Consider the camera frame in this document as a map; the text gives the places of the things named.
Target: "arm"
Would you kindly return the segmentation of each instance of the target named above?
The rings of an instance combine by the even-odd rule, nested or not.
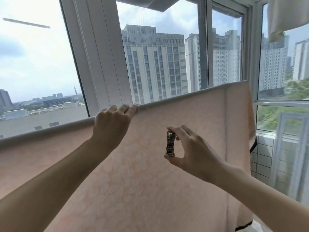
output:
[[[184,149],[184,158],[165,156],[171,164],[234,196],[273,232],[305,232],[309,208],[227,164],[198,134],[185,125],[170,126]]]
[[[120,144],[137,106],[111,106],[95,117],[92,137],[0,200],[0,231],[44,231],[85,178]]]

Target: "hand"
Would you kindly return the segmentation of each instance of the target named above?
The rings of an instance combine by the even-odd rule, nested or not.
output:
[[[95,116],[95,125],[91,140],[95,145],[110,154],[122,141],[135,114],[137,105],[129,107],[115,105],[103,109]]]
[[[169,126],[168,130],[176,133],[176,140],[180,140],[184,149],[184,157],[164,157],[176,167],[202,179],[215,184],[222,175],[226,162],[214,151],[214,149],[197,133],[186,125]]]

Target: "black trim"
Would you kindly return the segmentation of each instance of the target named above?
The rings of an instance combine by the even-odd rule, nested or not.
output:
[[[246,224],[245,226],[238,226],[235,231],[239,231],[239,230],[244,230],[245,228],[247,228],[248,226],[252,225],[253,221],[250,221],[248,224]]]
[[[254,148],[257,146],[257,137],[255,137],[255,141],[252,145],[252,147],[250,148],[250,153],[253,152]]]

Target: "forearm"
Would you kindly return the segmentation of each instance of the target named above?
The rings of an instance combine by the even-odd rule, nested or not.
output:
[[[91,140],[0,200],[0,231],[41,232],[108,156]]]
[[[226,165],[216,185],[238,199],[273,232],[308,231],[309,209],[244,171]]]

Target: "building window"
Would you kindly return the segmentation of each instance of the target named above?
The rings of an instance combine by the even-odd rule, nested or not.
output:
[[[50,124],[49,124],[49,126],[50,126],[50,127],[57,126],[57,125],[59,125],[59,122],[58,122],[58,121],[57,121],[57,122],[54,122],[54,123],[50,123]]]
[[[127,54],[131,55],[131,47],[127,46]]]
[[[34,127],[34,129],[35,130],[40,130],[40,129],[42,129],[42,126],[40,125],[40,126]]]
[[[128,55],[128,61],[129,61],[129,63],[133,63],[132,55]]]

